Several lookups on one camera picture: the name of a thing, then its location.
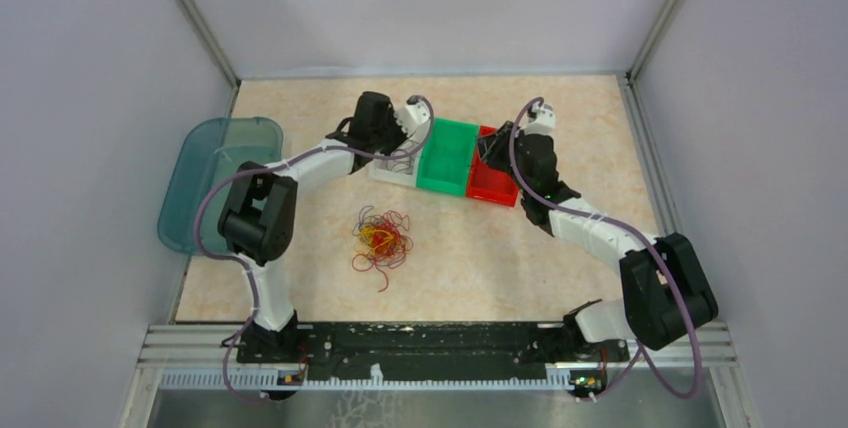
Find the green plastic bin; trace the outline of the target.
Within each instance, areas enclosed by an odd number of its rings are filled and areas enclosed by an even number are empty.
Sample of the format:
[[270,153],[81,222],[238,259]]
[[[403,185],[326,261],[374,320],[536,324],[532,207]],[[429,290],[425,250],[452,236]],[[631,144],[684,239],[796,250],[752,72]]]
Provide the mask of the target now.
[[436,118],[421,151],[415,186],[464,197],[480,126]]

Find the red plastic bin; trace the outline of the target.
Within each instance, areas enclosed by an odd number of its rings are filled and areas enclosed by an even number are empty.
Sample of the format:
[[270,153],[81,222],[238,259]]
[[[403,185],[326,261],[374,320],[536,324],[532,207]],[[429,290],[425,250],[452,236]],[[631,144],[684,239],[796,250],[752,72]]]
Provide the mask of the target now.
[[514,207],[518,187],[505,173],[489,168],[482,162],[478,149],[472,153],[465,197],[506,207]]

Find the teal translucent tray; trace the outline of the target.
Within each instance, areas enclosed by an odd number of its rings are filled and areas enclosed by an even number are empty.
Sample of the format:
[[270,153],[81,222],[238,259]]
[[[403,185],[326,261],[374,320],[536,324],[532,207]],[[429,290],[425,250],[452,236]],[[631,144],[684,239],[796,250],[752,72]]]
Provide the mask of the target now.
[[183,142],[160,211],[160,241],[177,253],[197,255],[193,226],[204,197],[245,162],[279,162],[283,147],[282,128],[266,117],[212,118],[193,128]]

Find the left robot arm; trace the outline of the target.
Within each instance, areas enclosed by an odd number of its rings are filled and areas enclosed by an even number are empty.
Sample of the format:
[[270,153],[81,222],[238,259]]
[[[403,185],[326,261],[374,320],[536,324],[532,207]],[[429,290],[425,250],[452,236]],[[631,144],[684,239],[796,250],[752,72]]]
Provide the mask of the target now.
[[339,123],[314,148],[277,165],[243,163],[231,177],[217,230],[226,242],[226,258],[239,263],[252,298],[247,327],[261,336],[260,347],[277,362],[292,359],[300,347],[295,309],[280,259],[294,235],[300,196],[385,160],[416,124],[398,118],[391,99],[366,91],[352,116]]

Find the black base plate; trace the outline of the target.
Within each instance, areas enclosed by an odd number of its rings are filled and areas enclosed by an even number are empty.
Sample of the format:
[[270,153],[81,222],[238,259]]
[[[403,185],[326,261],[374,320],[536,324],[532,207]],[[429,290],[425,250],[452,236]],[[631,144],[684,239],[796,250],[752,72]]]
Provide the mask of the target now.
[[559,322],[301,322],[280,333],[251,326],[235,344],[242,364],[291,363],[309,381],[540,380],[548,366],[626,362],[627,344],[590,344]]

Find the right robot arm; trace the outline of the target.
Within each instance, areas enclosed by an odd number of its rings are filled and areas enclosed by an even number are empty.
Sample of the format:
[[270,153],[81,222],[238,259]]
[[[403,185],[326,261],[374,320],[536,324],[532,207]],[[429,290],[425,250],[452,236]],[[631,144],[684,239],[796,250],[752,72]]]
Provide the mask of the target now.
[[478,137],[481,162],[517,185],[534,226],[580,246],[617,271],[621,281],[621,299],[590,301],[565,315],[563,346],[569,356],[588,360],[604,341],[617,339],[660,350],[717,317],[717,301],[688,238],[630,231],[601,215],[560,180],[551,136],[520,130],[511,141],[511,130],[505,122]]

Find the white plastic bin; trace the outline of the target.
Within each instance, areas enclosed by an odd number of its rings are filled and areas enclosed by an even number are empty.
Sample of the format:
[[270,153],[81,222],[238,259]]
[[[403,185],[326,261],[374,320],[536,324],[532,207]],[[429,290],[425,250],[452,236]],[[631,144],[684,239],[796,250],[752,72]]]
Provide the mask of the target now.
[[417,183],[419,154],[410,154],[411,147],[399,148],[391,154],[392,160],[375,160],[368,166],[368,176],[376,181],[415,187]]

